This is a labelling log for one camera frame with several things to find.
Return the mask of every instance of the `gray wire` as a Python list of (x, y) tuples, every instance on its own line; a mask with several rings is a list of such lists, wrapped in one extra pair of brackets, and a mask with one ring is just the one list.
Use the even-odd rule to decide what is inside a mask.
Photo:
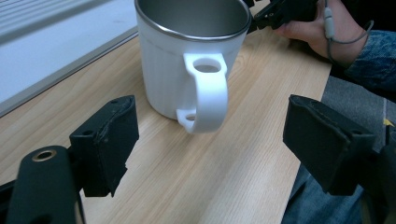
[[(327, 7), (328, 6), (328, 0), (324, 0), (324, 6)], [(367, 36), (368, 34), (370, 34), (372, 28), (374, 26), (374, 21), (369, 21), (364, 25), (364, 30), (365, 32), (363, 34), (361, 34), (360, 36), (358, 36), (355, 39), (352, 40), (348, 40), (348, 41), (342, 41), (342, 40), (338, 40), (336, 38), (327, 38), (327, 56), (329, 58), (329, 60), (338, 65), (341, 66), (333, 57), (332, 57), (332, 42), (337, 43), (337, 44), (352, 44), (355, 43), (359, 40), (361, 40), (362, 38), (364, 38), (365, 36)]]

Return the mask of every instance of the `blue jeans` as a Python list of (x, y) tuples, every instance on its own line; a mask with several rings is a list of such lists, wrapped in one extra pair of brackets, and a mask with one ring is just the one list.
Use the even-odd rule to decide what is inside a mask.
[(352, 196), (332, 196), (300, 166), (282, 224), (360, 224), (361, 187)]

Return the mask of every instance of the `ceramic mug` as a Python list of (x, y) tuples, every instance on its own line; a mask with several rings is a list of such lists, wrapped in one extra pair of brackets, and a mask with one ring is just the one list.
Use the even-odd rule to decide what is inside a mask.
[(188, 133), (216, 131), (227, 77), (251, 23), (242, 0), (135, 0), (151, 106)]

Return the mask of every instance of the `wood grain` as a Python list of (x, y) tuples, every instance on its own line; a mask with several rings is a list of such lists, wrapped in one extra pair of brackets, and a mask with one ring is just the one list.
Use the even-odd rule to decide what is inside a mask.
[(270, 29), (247, 36), (216, 133), (187, 134), (155, 112), (138, 37), (0, 118), (0, 184), (21, 158), (68, 135), (111, 99), (136, 97), (140, 139), (114, 198), (83, 198), (88, 223), (279, 223), (299, 166), (282, 142), (288, 98), (320, 99), (330, 65)]

